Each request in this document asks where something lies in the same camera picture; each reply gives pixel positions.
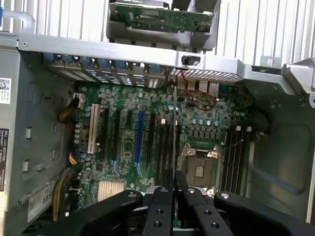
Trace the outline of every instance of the blue pcie slot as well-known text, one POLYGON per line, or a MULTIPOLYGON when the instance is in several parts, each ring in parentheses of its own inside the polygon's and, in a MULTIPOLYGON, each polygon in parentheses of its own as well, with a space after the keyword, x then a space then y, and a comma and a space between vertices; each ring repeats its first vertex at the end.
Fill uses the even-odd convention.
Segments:
POLYGON ((143 138, 143 131, 144 131, 144 118, 145 118, 145 111, 140 111, 139 112, 139 118, 138 118, 136 150, 135 150, 135 156, 134 156, 134 160, 133 160, 134 166, 137 168, 139 175, 141 175, 140 161, 141 161, 142 138, 143 138))

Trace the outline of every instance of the circuit board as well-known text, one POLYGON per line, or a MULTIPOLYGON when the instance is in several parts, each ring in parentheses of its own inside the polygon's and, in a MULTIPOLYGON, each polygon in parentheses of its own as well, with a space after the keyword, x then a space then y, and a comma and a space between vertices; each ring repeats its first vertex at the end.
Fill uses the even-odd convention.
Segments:
POLYGON ((160 8, 111 3, 115 6, 112 20, 124 22, 126 27, 162 32, 209 32, 212 14, 181 12, 160 8))
MULTIPOLYGON (((97 201, 100 181, 122 183, 124 189, 143 194, 149 186, 160 184, 161 162, 167 169, 165 163, 170 163, 172 156, 173 109, 177 111, 177 156, 187 144, 204 150, 224 148, 226 131, 249 123, 248 107, 253 100, 240 95, 238 87, 221 86, 218 102, 208 112, 189 106, 185 91, 180 89, 174 108, 173 90, 172 86, 157 90, 80 84, 78 93, 84 94, 85 100, 76 112, 74 135, 74 149, 84 166, 79 174, 79 207, 97 201), (93 118, 95 105, 99 110, 93 118), (98 123, 93 154, 89 146, 92 119, 98 123)), ((186 171, 187 164, 186 158, 177 169, 186 171)), ((209 186, 215 186, 221 171, 215 160, 212 173, 208 173, 212 175, 209 186)))

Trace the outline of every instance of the red wire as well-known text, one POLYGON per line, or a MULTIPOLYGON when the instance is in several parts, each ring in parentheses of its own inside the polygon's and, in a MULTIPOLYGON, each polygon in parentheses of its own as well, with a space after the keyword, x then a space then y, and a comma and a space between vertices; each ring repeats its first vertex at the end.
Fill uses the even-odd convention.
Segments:
POLYGON ((191 104, 192 104, 195 108, 197 108, 197 109, 199 109, 199 110, 201 110, 201 111, 204 111, 204 112, 211 111, 211 110, 216 106, 216 104, 217 104, 216 98, 213 97, 213 96, 211 96, 211 95, 208 94, 207 92, 203 92, 203 91, 199 91, 199 90, 191 90, 191 91, 189 91, 189 90, 187 89, 188 84, 187 84, 187 80, 186 80, 186 78, 185 78, 185 76, 184 76, 184 72, 181 71, 181 74, 182 74, 182 77, 183 77, 183 80, 184 80, 185 92, 186 92, 186 95, 187 95, 189 101, 191 102, 191 104), (203 94, 203 95, 206 95, 206 96, 208 96, 208 97, 211 97, 212 100, 213 100, 213 106, 212 106, 211 108, 209 108, 209 109, 200 108, 200 107, 195 103, 195 101, 193 100, 192 95, 191 95, 192 93, 196 93, 196 92, 199 92, 199 93, 201 93, 201 94, 203 94))

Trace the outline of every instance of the white pci slot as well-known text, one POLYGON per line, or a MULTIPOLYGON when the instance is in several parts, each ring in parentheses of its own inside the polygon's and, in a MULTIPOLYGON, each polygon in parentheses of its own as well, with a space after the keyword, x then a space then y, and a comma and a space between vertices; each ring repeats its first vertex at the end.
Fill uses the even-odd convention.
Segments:
POLYGON ((100 109, 100 105, 92 104, 88 154, 94 154, 96 152, 96 138, 97 138, 99 109, 100 109))

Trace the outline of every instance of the green circuit board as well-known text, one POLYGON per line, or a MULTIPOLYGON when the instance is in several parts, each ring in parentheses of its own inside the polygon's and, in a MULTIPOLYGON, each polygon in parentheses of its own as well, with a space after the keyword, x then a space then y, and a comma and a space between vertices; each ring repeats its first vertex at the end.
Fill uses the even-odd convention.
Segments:
MULTIPOLYGON (((162 120, 171 124, 173 119, 173 87, 164 89, 136 88, 108 84, 81 83, 78 93, 85 95, 82 109, 76 112, 76 122, 81 124, 76 131, 74 149, 77 156, 82 157, 83 171, 79 178, 82 191, 79 196, 79 207, 96 202, 98 183, 103 180, 122 182, 124 189, 134 189, 145 193, 149 186, 157 184, 157 167, 161 152, 160 129, 162 120), (97 140, 102 140, 104 133, 100 124, 103 123, 102 113, 109 111, 106 156, 102 154, 102 146, 97 147, 95 154, 87 154, 89 138, 91 106, 100 104, 97 140), (113 161, 114 139, 117 125, 116 112, 120 110, 120 129, 117 159, 113 161), (134 165, 138 134, 139 114, 144 112, 143 139, 141 141, 140 169, 134 165), (155 114, 154 132, 150 131, 150 119, 155 114), (152 155, 147 159, 149 136, 153 136, 152 155)), ((252 97, 240 94, 238 87, 221 86, 219 101, 211 111, 204 112, 188 105, 184 90, 178 90, 177 121, 181 130, 179 134, 179 150, 189 143, 192 148, 211 150, 215 146, 224 148, 226 131, 235 125, 245 126, 249 122, 248 107, 252 105, 252 97)), ((172 148, 163 147, 166 152, 172 148)), ((181 168, 185 171, 187 160, 181 168)), ((218 170, 214 164, 213 183, 218 170)))
POLYGON ((116 14, 112 20, 124 22, 127 27, 133 29, 172 33, 210 31, 211 14, 154 9, 121 3, 111 3, 111 5, 116 7, 116 14))

